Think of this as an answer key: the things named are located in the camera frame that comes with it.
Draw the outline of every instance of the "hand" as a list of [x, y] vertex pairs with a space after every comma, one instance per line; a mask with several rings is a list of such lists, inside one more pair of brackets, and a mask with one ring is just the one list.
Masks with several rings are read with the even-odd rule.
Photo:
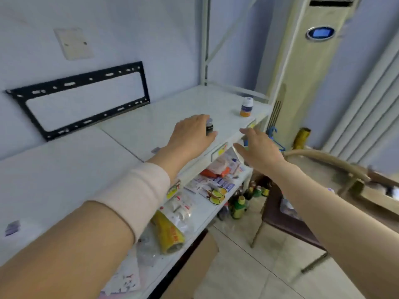
[[240, 129], [248, 137], [248, 150], [238, 143], [234, 143], [237, 152], [255, 170], [269, 176], [273, 168], [285, 162], [276, 144], [260, 130], [252, 128]]
[[190, 161], [200, 156], [215, 140], [217, 132], [206, 135], [209, 115], [193, 115], [178, 122], [166, 147], [176, 149], [180, 156]]
[[202, 154], [215, 140], [217, 132], [206, 135], [209, 115], [193, 115], [178, 122], [168, 144], [147, 162], [163, 168], [173, 182], [179, 171], [193, 158]]

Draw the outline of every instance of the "pink sleeve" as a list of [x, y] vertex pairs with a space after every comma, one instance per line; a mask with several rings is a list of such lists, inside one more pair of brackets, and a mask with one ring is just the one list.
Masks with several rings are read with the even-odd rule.
[[92, 197], [115, 211], [132, 229], [136, 241], [166, 196], [170, 179], [166, 171], [143, 163]]

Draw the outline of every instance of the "green bottle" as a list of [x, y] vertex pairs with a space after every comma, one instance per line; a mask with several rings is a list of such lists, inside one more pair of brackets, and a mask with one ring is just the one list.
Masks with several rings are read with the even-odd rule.
[[233, 218], [240, 219], [245, 212], [245, 197], [240, 196], [234, 204]]

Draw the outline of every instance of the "chair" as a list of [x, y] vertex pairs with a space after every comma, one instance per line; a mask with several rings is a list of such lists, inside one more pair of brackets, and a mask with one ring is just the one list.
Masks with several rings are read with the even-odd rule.
[[[320, 161], [322, 163], [330, 164], [334, 167], [343, 169], [348, 173], [351, 173], [352, 176], [350, 180], [337, 192], [340, 197], [343, 197], [347, 191], [354, 185], [354, 183], [361, 179], [364, 182], [369, 182], [370, 178], [365, 174], [363, 168], [351, 165], [346, 161], [340, 160], [335, 156], [332, 156], [328, 153], [312, 150], [312, 149], [303, 149], [303, 150], [290, 150], [283, 153], [284, 158], [287, 159], [289, 156], [306, 156], [311, 159]], [[251, 247], [253, 248], [256, 242], [256, 239], [264, 226], [264, 223], [267, 223], [287, 234], [290, 234], [297, 239], [305, 241], [308, 244], [316, 246], [324, 251], [326, 249], [322, 246], [322, 244], [317, 240], [317, 238], [313, 235], [312, 231], [308, 228], [305, 222], [298, 220], [292, 216], [289, 216], [280, 211], [280, 204], [282, 200], [282, 193], [280, 188], [272, 183], [272, 187], [269, 191], [269, 195], [267, 196], [265, 205], [263, 206], [262, 211], [262, 223], [259, 226]], [[301, 270], [301, 272], [307, 273], [314, 269], [317, 265], [320, 265], [324, 261], [330, 258], [329, 253], [326, 251], [322, 256], [317, 258], [315, 261], [307, 265], [305, 268]]]

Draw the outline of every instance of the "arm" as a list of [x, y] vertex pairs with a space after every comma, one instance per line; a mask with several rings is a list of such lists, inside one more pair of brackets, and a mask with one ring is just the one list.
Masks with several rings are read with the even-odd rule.
[[399, 235], [286, 162], [266, 134], [243, 129], [249, 150], [237, 151], [269, 176], [337, 264], [368, 298], [397, 298]]
[[182, 167], [215, 139], [208, 115], [179, 122], [148, 163], [127, 172], [0, 268], [0, 298], [97, 298]]

